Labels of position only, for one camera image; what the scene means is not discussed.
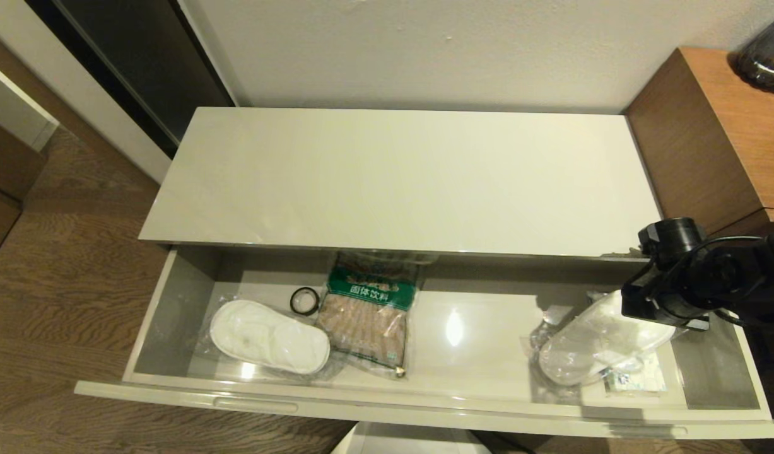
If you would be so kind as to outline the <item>beige glossy cabinet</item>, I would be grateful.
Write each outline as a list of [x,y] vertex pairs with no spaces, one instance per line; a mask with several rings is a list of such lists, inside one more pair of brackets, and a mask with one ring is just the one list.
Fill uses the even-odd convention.
[[139,238],[638,271],[660,219],[621,115],[199,107]]

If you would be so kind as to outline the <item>wooden cabinet with white top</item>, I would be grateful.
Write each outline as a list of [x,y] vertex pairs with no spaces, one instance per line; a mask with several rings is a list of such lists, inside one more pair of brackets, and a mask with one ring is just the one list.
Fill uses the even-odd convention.
[[0,70],[0,249],[46,164],[44,149],[59,126]]

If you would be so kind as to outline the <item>black tape roll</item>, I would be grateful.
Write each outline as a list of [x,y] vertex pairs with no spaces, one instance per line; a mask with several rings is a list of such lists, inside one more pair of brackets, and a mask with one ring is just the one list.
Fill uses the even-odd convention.
[[320,296],[314,288],[297,288],[290,297],[290,308],[293,313],[309,317],[317,313],[320,304]]

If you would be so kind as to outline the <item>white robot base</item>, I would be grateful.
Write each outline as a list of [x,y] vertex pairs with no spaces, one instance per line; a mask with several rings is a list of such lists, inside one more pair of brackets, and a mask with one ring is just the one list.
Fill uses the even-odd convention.
[[491,454],[470,431],[359,422],[330,454]]

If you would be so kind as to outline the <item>white slippers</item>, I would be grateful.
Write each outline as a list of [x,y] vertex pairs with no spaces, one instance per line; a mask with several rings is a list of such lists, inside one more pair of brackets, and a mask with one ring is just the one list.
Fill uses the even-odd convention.
[[623,314],[620,290],[589,291],[588,306],[559,324],[542,321],[531,332],[531,360],[546,384],[588,385],[612,373],[640,373],[647,357],[672,340],[677,329]]
[[311,317],[237,295],[222,296],[208,308],[194,354],[304,382],[330,380],[346,367],[329,334]]

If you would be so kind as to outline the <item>brown wooden desk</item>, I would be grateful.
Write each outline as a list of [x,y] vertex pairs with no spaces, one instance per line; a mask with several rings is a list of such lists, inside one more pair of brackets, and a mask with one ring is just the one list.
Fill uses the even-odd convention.
[[774,233],[774,93],[726,51],[677,48],[625,115],[665,218],[709,236]]

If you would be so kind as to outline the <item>dark door panel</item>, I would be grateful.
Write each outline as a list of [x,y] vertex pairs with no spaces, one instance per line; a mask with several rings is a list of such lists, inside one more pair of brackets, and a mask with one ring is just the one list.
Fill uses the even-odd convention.
[[231,95],[179,0],[25,0],[168,158],[199,107]]

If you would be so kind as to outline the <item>beige cabinet drawer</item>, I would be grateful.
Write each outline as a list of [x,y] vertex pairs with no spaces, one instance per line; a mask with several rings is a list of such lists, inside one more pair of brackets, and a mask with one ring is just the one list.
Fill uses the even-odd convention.
[[323,290],[335,253],[179,245],[168,253],[121,381],[78,395],[210,410],[551,436],[774,438],[774,417],[744,331],[712,320],[658,348],[666,390],[614,393],[598,380],[549,385],[534,334],[559,327],[640,270],[640,257],[442,255],[419,270],[407,373],[332,359],[291,378],[200,346],[220,303],[242,297],[288,312],[295,290]]

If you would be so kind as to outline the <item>dark glass vase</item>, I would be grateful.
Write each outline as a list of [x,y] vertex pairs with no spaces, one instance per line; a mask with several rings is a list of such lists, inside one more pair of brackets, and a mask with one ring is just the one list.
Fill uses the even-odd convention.
[[774,94],[774,21],[729,54],[728,63],[745,83]]

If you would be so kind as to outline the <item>white packet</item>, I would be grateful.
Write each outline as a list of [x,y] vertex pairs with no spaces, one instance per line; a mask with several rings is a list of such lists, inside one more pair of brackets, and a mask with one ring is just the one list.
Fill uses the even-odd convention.
[[603,372],[609,393],[658,394],[667,390],[666,379],[655,351],[623,360]]

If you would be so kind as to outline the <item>drink powder bag green label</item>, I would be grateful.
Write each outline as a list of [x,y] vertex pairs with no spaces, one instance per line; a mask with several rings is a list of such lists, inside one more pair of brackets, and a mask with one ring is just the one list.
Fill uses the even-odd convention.
[[341,251],[326,279],[315,324],[349,364],[401,379],[409,316],[430,253]]

